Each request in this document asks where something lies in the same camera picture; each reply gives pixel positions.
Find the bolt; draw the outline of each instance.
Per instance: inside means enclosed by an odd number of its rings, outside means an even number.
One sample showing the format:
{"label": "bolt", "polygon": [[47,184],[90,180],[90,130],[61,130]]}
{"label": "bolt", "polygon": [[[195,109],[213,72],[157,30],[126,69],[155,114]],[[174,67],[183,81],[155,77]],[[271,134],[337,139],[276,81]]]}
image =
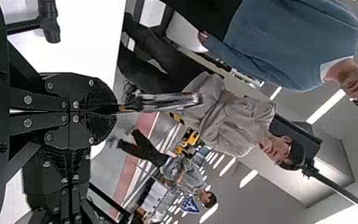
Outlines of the bolt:
{"label": "bolt", "polygon": [[52,82],[48,83],[48,89],[52,90],[54,88],[54,84]]}
{"label": "bolt", "polygon": [[79,116],[78,115],[74,115],[74,123],[78,123],[79,122]]}
{"label": "bolt", "polygon": [[48,142],[51,142],[53,140],[53,135],[51,133],[48,133],[48,135],[46,135],[46,140],[48,140]]}
{"label": "bolt", "polygon": [[61,179],[61,183],[62,183],[62,184],[68,183],[68,179],[67,179],[66,177],[64,177],[63,179]]}
{"label": "bolt", "polygon": [[45,162],[43,162],[43,165],[42,165],[43,168],[49,168],[50,166],[51,166],[51,162],[50,162],[50,161],[45,161]]}
{"label": "bolt", "polygon": [[74,101],[74,109],[78,109],[79,108],[79,102],[78,101]]}
{"label": "bolt", "polygon": [[5,81],[7,80],[7,78],[8,78],[7,72],[0,71],[0,79]]}
{"label": "bolt", "polygon": [[32,103],[32,96],[30,96],[30,95],[25,96],[24,97],[24,103],[26,105],[30,105]]}
{"label": "bolt", "polygon": [[8,150],[8,146],[5,143],[0,145],[0,153],[5,153]]}
{"label": "bolt", "polygon": [[26,119],[24,121],[24,127],[25,128],[31,128],[31,126],[32,126],[32,120],[31,119]]}

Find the woman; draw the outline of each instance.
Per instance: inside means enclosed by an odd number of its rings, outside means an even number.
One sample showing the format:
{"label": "woman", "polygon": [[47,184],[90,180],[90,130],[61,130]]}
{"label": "woman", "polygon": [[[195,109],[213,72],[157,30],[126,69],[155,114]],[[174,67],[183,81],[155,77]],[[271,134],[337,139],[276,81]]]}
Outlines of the woman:
{"label": "woman", "polygon": [[204,94],[203,106],[189,108],[182,115],[185,124],[198,131],[206,144],[234,157],[243,157],[259,147],[278,163],[290,162],[287,157],[292,139],[269,132],[275,115],[274,103],[235,96],[226,90],[219,75],[210,74],[207,68],[158,39],[147,27],[132,21],[128,14],[123,31],[167,72],[141,61],[120,45],[117,65],[131,82],[147,93]]}

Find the black robotic machine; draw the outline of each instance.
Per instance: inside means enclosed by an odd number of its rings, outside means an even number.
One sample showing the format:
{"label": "black robotic machine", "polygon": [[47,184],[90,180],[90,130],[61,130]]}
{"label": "black robotic machine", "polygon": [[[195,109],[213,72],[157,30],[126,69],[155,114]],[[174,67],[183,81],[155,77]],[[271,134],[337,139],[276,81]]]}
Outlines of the black robotic machine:
{"label": "black robotic machine", "polygon": [[[201,105],[199,94],[141,94],[118,105],[110,88],[96,77],[73,73],[38,74],[7,41],[12,35],[42,29],[49,43],[60,42],[55,0],[38,0],[39,17],[5,25],[0,8],[0,212],[7,181],[21,168],[32,211],[18,223],[117,223],[87,198],[92,190],[121,214],[130,213],[90,183],[90,148],[111,133],[119,113],[173,111]],[[358,198],[318,174],[312,159],[322,141],[293,123],[275,118],[275,134],[292,130],[309,142],[299,168],[354,203]]]}

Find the white shirt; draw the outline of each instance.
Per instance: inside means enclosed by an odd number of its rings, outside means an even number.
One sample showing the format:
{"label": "white shirt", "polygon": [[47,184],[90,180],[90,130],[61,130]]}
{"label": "white shirt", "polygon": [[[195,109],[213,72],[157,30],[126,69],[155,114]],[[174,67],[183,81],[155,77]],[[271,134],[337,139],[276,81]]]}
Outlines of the white shirt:
{"label": "white shirt", "polygon": [[324,82],[324,78],[327,76],[327,73],[330,70],[330,68],[332,68],[334,65],[336,65],[344,60],[347,60],[347,59],[353,59],[353,55],[344,57],[344,58],[335,59],[328,63],[323,63],[321,65],[321,80],[322,80],[322,82]]}

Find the black shoe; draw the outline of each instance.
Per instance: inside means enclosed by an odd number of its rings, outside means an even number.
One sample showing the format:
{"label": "black shoe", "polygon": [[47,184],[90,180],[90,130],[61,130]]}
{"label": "black shoe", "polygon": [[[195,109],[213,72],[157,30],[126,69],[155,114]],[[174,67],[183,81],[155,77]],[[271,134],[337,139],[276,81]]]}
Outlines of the black shoe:
{"label": "black shoe", "polygon": [[144,93],[141,89],[139,89],[135,84],[127,81],[124,84],[123,96],[121,97],[121,102],[124,105],[128,104],[131,100],[133,100],[137,94]]}

